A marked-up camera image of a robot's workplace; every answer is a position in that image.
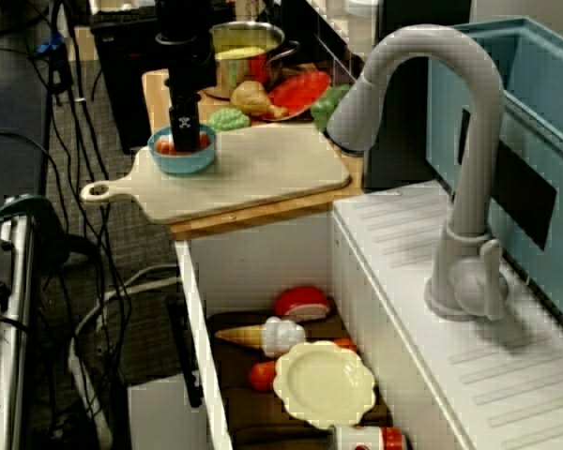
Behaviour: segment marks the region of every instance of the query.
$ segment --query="wooden cutting board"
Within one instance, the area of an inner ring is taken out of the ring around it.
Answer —
[[[342,188],[350,175],[312,124],[270,124],[218,133],[208,167],[186,175],[162,172],[147,147],[131,172],[82,190],[84,203],[132,198],[154,223],[170,224]]]

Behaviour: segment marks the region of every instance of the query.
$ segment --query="green toy vegetable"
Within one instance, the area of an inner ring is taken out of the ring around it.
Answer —
[[[215,131],[231,131],[251,125],[251,119],[235,108],[221,108],[208,119],[208,125]]]
[[[326,130],[327,121],[334,110],[338,107],[342,97],[348,92],[350,85],[341,84],[336,87],[329,87],[324,94],[311,105],[311,115],[314,124],[322,133]]]

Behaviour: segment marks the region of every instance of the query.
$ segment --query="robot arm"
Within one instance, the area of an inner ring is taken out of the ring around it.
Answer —
[[[157,42],[167,55],[171,108],[169,119],[180,152],[199,149],[197,92],[217,84],[209,0],[156,0],[160,33]]]

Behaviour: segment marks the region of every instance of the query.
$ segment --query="blue container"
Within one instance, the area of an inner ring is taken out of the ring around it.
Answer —
[[[563,37],[523,18],[455,28],[491,55],[502,76],[501,142],[555,192],[542,245],[496,201],[490,207],[492,232],[563,313]],[[469,93],[461,78],[437,61],[430,63],[428,86],[427,159],[456,188]],[[530,190],[527,196],[533,199],[535,191]]]
[[[154,149],[155,142],[161,136],[171,134],[171,127],[161,128],[159,131],[153,133],[148,140],[148,148],[150,149],[150,154],[157,166],[159,166],[163,172],[180,174],[198,172],[213,162],[217,151],[215,130],[211,127],[207,127],[206,125],[201,125],[200,130],[204,131],[208,135],[210,145],[200,152],[183,156],[161,155]]]

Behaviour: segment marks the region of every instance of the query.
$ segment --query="faucet handle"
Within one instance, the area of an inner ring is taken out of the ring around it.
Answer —
[[[501,289],[499,267],[503,249],[500,243],[493,239],[486,242],[479,250],[479,257],[484,264],[486,282],[484,286],[484,315],[491,321],[502,319],[505,314],[503,305],[506,297],[505,289]]]

